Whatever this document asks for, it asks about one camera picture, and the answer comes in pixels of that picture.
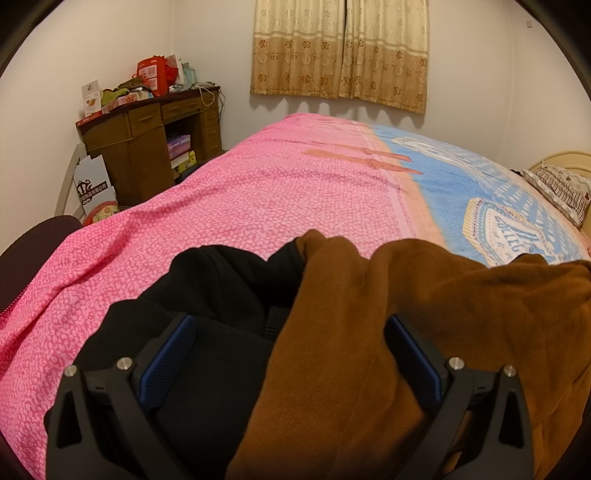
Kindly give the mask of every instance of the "brown jacket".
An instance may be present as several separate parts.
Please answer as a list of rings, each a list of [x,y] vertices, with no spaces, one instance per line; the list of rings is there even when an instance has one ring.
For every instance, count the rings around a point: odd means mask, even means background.
[[[387,478],[426,425],[384,341],[394,313],[471,368],[516,366],[536,479],[550,472],[589,396],[591,264],[488,269],[419,240],[366,260],[315,231],[297,245],[303,281],[228,480]]]

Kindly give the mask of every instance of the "curtain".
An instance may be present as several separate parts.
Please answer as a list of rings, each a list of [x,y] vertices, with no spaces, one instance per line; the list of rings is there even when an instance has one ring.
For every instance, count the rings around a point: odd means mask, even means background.
[[[338,98],[345,0],[257,0],[251,93]]]
[[[346,1],[339,95],[425,113],[427,0]]]

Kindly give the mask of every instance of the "purple box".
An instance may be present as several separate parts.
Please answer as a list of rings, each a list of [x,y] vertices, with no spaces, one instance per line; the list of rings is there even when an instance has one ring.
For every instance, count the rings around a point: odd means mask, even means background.
[[[191,149],[191,135],[181,135],[168,140],[168,156],[173,160]]]

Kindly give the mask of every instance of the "white wall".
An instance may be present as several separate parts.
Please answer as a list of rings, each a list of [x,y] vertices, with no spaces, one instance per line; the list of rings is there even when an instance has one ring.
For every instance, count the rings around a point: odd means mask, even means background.
[[[138,61],[170,54],[173,5],[65,0],[25,40],[0,77],[0,252],[54,215],[79,142],[80,87],[113,88]],[[71,195],[66,213],[79,205]]]
[[[497,161],[528,168],[564,150],[591,152],[591,102],[552,37],[508,0],[514,39],[514,90]],[[527,28],[526,22],[532,22]]]
[[[173,48],[200,80],[222,86],[224,148],[295,112],[421,132],[496,158],[511,94],[511,30],[505,0],[430,0],[427,115],[361,100],[250,95],[256,0],[177,0]]]
[[[356,100],[250,95],[255,3],[176,1],[175,51],[228,97],[224,148],[289,113],[315,112],[418,132],[510,168],[560,150],[591,151],[589,98],[552,38],[514,0],[429,1],[425,116]]]

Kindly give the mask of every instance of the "wooden desk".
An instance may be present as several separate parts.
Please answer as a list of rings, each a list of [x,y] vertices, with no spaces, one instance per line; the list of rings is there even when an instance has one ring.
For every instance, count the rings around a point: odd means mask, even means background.
[[[137,205],[174,186],[167,135],[191,135],[200,163],[222,153],[219,87],[209,90],[203,100],[199,90],[189,90],[130,103],[79,127],[88,154],[103,155],[120,205]]]

